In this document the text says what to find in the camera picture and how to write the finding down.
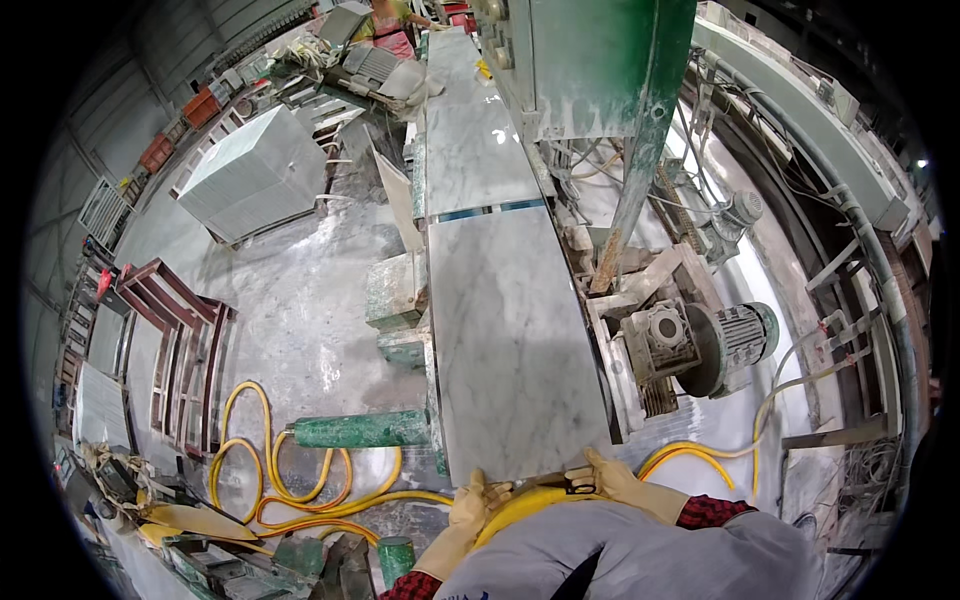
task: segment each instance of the factory wall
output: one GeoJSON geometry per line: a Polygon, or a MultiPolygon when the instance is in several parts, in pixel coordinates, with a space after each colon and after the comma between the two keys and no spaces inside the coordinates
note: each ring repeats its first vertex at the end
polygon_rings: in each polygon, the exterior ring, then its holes
{"type": "Polygon", "coordinates": [[[77,215],[87,195],[101,176],[116,183],[133,170],[193,97],[190,81],[203,80],[213,56],[295,4],[303,0],[155,0],[132,15],[71,92],[36,174],[21,286],[23,374],[51,450],[60,312],[77,275],[86,236],[77,215]]]}
{"type": "Polygon", "coordinates": [[[155,0],[138,19],[133,43],[162,94],[181,108],[209,60],[301,0],[155,0]]]}
{"type": "Polygon", "coordinates": [[[797,48],[800,46],[800,35],[769,12],[747,0],[719,0],[719,3],[727,7],[734,16],[742,21],[747,20],[747,13],[755,16],[754,27],[770,36],[776,43],[791,53],[797,52],[797,48]]]}
{"type": "Polygon", "coordinates": [[[26,227],[18,319],[21,375],[45,449],[52,449],[47,442],[54,430],[51,406],[60,351],[59,310],[69,300],[66,286],[76,277],[77,256],[86,236],[77,213],[96,180],[66,134],[58,134],[37,174],[34,214],[26,227]]]}

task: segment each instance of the green metal cylinder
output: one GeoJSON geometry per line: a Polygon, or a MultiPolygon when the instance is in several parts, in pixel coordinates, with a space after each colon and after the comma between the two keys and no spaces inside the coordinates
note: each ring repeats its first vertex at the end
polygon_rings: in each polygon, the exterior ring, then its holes
{"type": "Polygon", "coordinates": [[[393,588],[394,582],[409,573],[417,561],[414,544],[405,536],[380,538],[376,543],[376,554],[380,557],[380,570],[387,589],[393,588]]]}
{"type": "Polygon", "coordinates": [[[430,444],[423,410],[349,417],[305,417],[287,425],[298,445],[309,448],[379,448],[430,444]]]}

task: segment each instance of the steel frame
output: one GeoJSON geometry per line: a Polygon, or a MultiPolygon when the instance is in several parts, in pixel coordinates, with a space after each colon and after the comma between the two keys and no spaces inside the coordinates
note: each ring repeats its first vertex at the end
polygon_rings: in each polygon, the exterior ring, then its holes
{"type": "Polygon", "coordinates": [[[210,420],[224,326],[233,309],[194,294],[159,258],[121,273],[117,293],[162,333],[156,356],[150,426],[174,448],[203,459],[216,452],[210,420]],[[197,367],[205,362],[203,376],[197,367]],[[196,423],[195,409],[200,410],[196,423]]]}

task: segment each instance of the glove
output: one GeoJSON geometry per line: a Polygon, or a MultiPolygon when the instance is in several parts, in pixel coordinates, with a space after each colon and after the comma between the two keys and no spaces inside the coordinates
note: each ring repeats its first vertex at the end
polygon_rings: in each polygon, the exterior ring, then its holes
{"type": "Polygon", "coordinates": [[[592,484],[602,496],[629,504],[661,523],[676,525],[690,496],[666,486],[640,481],[623,461],[608,460],[593,448],[584,449],[590,467],[575,468],[564,476],[573,486],[592,484]]]}
{"type": "Polygon", "coordinates": [[[475,468],[469,485],[458,489],[453,496],[449,526],[427,547],[413,570],[446,581],[473,547],[490,512],[509,500],[512,493],[511,482],[485,486],[483,471],[475,468]]]}

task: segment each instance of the shoe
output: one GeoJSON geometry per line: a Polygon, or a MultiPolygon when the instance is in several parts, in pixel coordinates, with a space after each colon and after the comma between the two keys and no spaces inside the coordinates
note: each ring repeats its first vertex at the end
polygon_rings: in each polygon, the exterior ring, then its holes
{"type": "Polygon", "coordinates": [[[813,513],[798,516],[793,526],[800,530],[805,540],[813,542],[817,538],[817,517],[813,513]]]}

